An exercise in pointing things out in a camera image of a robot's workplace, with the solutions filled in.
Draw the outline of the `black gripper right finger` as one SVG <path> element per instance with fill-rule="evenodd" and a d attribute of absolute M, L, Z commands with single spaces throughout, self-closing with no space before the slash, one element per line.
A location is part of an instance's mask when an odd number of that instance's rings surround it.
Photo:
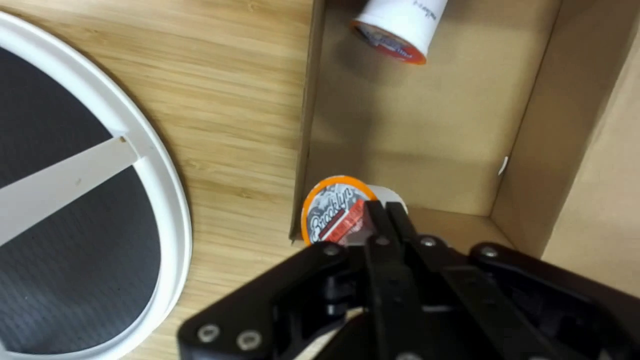
<path fill-rule="evenodd" d="M 496 243 L 460 254 L 418 235 L 437 360 L 640 360 L 640 302 Z"/>

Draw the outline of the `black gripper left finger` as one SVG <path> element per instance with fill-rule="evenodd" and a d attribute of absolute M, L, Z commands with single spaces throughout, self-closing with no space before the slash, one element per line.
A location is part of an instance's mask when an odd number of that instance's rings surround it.
<path fill-rule="evenodd" d="M 367 205 L 364 304 L 326 346 L 326 360 L 437 360 L 416 281 L 416 229 L 400 203 Z"/>

